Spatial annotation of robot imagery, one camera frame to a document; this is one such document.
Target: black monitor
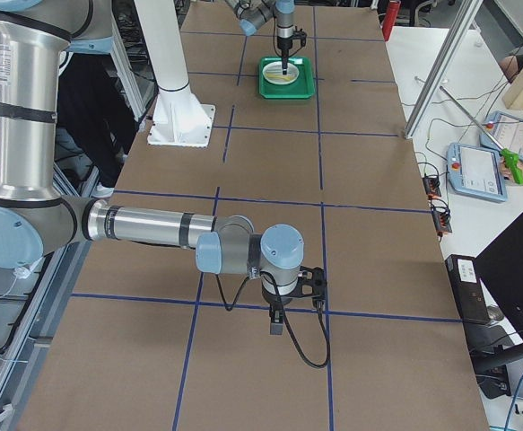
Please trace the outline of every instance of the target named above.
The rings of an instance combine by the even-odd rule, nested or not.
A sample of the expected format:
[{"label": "black monitor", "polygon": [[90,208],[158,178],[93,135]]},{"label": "black monitor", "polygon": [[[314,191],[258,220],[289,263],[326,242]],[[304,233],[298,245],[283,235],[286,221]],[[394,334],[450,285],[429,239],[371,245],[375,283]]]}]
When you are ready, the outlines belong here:
[{"label": "black monitor", "polygon": [[[523,339],[523,213],[478,255],[475,269]],[[486,364],[505,365],[522,357],[523,344],[499,354],[496,363],[490,357]]]}]

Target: white bowl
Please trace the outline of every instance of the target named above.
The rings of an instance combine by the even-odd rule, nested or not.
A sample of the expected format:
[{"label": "white bowl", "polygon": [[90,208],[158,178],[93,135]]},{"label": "white bowl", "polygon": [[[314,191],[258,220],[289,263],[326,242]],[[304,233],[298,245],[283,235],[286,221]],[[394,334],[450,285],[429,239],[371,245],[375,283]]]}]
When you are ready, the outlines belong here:
[{"label": "white bowl", "polygon": [[292,63],[288,63],[287,75],[283,75],[281,61],[273,61],[266,64],[262,72],[266,81],[275,85],[293,84],[299,78],[299,69]]}]

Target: green tray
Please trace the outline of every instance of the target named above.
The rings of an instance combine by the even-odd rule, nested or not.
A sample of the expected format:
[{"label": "green tray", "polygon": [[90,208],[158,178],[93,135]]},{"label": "green tray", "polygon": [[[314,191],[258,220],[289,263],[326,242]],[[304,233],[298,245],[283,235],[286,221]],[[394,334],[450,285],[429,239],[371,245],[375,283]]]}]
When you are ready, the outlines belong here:
[{"label": "green tray", "polygon": [[259,61],[259,94],[266,99],[308,99],[315,94],[313,69],[311,62],[306,57],[289,58],[289,63],[299,68],[299,77],[294,83],[288,85],[269,83],[263,77],[263,67],[268,63],[280,60],[279,57],[263,57]]}]

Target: blue cable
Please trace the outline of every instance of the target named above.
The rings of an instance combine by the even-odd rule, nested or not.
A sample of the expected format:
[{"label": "blue cable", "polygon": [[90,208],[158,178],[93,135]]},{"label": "blue cable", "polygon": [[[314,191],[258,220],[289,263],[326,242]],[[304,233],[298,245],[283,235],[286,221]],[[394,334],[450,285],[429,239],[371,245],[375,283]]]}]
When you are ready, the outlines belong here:
[{"label": "blue cable", "polygon": [[509,414],[506,416],[506,422],[504,423],[503,431],[510,431],[509,422],[510,422],[510,418],[512,417],[512,411],[514,410],[514,405],[516,404],[516,398],[519,396],[520,387],[522,386],[522,382],[523,382],[523,373],[520,376],[519,384],[517,384],[517,386],[516,386],[514,395],[512,395],[512,403],[510,404]]}]

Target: light blue joint cover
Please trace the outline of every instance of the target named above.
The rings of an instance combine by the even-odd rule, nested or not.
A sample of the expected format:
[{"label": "light blue joint cover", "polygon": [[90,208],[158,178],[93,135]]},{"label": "light blue joint cover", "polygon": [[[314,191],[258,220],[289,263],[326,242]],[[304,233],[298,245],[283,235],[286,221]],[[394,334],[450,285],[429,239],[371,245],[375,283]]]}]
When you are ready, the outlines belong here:
[{"label": "light blue joint cover", "polygon": [[0,0],[0,11],[19,12],[30,9],[42,0]]},{"label": "light blue joint cover", "polygon": [[240,20],[240,27],[246,36],[253,36],[257,33],[257,27],[248,20]]},{"label": "light blue joint cover", "polygon": [[72,40],[67,51],[79,54],[109,54],[113,45],[113,36],[102,39]]},{"label": "light blue joint cover", "polygon": [[263,233],[261,252],[280,269],[294,269],[303,262],[303,237],[288,224],[276,224]]},{"label": "light blue joint cover", "polygon": [[203,233],[197,238],[196,264],[201,272],[222,272],[222,243],[217,232]]},{"label": "light blue joint cover", "polygon": [[0,207],[0,268],[18,268],[42,257],[44,245],[25,218]]},{"label": "light blue joint cover", "polygon": [[277,0],[275,7],[280,13],[293,13],[295,10],[295,0]]}]

